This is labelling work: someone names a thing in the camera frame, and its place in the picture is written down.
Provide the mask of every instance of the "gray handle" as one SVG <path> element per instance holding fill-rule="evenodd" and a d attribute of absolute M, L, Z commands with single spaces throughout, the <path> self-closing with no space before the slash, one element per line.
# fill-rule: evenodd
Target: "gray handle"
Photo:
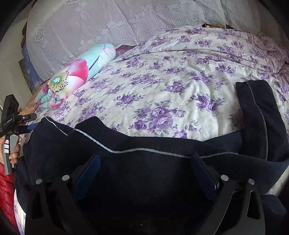
<path fill-rule="evenodd" d="M 19 137 L 17 135 L 6 136 L 5 144 L 2 146 L 5 175 L 14 173 L 14 164 L 10 163 L 9 156 L 18 144 L 18 139 Z"/>

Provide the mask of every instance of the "colorful pillow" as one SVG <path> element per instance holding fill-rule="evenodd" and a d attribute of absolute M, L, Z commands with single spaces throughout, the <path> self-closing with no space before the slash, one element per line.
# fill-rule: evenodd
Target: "colorful pillow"
<path fill-rule="evenodd" d="M 111 44 L 99 44 L 90 48 L 48 80 L 35 99 L 38 109 L 57 109 L 115 56 L 116 51 Z"/>

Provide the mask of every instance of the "quilted red sleeve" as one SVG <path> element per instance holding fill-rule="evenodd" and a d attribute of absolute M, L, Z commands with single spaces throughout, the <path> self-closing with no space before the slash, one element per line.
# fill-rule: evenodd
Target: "quilted red sleeve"
<path fill-rule="evenodd" d="M 0 208 L 18 231 L 14 215 L 14 174 L 5 175 L 4 166 L 0 164 Z"/>

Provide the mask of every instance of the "floral bedsheet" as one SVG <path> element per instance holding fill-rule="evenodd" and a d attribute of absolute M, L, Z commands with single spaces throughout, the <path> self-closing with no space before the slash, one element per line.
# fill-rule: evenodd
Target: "floral bedsheet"
<path fill-rule="evenodd" d="M 34 122 L 50 116 L 74 127 L 97 116 L 130 136 L 204 141 L 242 128 L 235 83 L 263 79 L 289 132 L 286 61 L 286 51 L 268 37 L 228 29 L 171 29 L 109 63 L 57 110 L 37 113 Z M 288 174 L 289 169 L 270 194 L 278 193 Z M 25 219 L 17 221 L 24 227 Z"/>

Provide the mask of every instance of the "gray piping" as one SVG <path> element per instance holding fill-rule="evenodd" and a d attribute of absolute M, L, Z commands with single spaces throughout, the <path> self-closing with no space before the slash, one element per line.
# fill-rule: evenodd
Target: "gray piping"
<path fill-rule="evenodd" d="M 214 157 L 214 156 L 219 156 L 219 155 L 223 155 L 223 154 L 235 154 L 235 155 L 239 155 L 238 153 L 234 153 L 234 152 L 222 152 L 222 153 L 215 153 L 215 154 L 211 154 L 211 155 L 207 155 L 207 156 L 201 156 L 201 158 Z"/>
<path fill-rule="evenodd" d="M 261 113 L 261 116 L 262 116 L 262 118 L 263 118 L 263 123 L 264 123 L 264 126 L 266 126 L 266 122 L 265 122 L 265 119 L 264 119 L 264 116 L 263 116 L 263 113 L 262 113 L 262 111 L 261 111 L 261 109 L 260 109 L 260 107 L 256 104 L 256 101 L 255 101 L 255 97 L 254 97 L 254 94 L 253 94 L 253 92 L 252 92 L 252 89 L 251 89 L 251 87 L 250 87 L 250 84 L 248 83 L 248 81 L 246 81 L 246 84 L 248 85 L 248 87 L 249 87 L 249 89 L 250 89 L 250 92 L 251 92 L 251 94 L 252 94 L 252 97 L 253 97 L 253 101 L 254 101 L 254 104 L 258 107 L 258 110 L 259 110 L 259 112 Z M 267 135 L 267 128 L 265 128 L 265 154 L 266 154 L 266 159 L 265 160 L 267 160 L 267 158 L 268 158 L 268 135 Z"/>
<path fill-rule="evenodd" d="M 52 123 L 58 130 L 60 130 L 63 134 L 65 134 L 67 136 L 67 134 L 65 132 L 63 132 L 61 129 L 59 129 L 58 126 L 56 126 L 54 122 L 51 122 L 51 121 L 49 121 L 49 122 Z"/>
<path fill-rule="evenodd" d="M 185 155 L 176 154 L 176 153 L 163 152 L 163 151 L 158 151 L 158 150 L 150 149 L 150 148 L 133 148 L 133 149 L 123 150 L 123 151 L 114 151 L 114 150 L 111 150 L 111 149 L 105 147 L 102 143 L 98 142 L 97 140 L 95 140 L 90 135 L 86 134 L 85 132 L 83 132 L 79 129 L 73 129 L 73 130 L 83 134 L 84 136 L 86 136 L 87 138 L 89 138 L 90 140 L 92 140 L 93 142 L 95 142 L 96 144 L 98 144 L 99 146 L 101 146 L 102 148 L 104 148 L 105 150 L 107 150 L 111 153 L 128 153 L 128 152 L 134 152 L 134 151 L 147 151 L 147 152 L 160 153 L 160 154 L 170 155 L 170 156 L 175 156 L 175 157 L 191 158 L 190 156 L 185 156 Z M 222 155 L 222 154 L 237 154 L 237 153 L 223 152 L 223 153 L 211 154 L 208 156 L 201 156 L 201 158 L 208 158 L 208 157 L 218 156 L 218 155 Z"/>

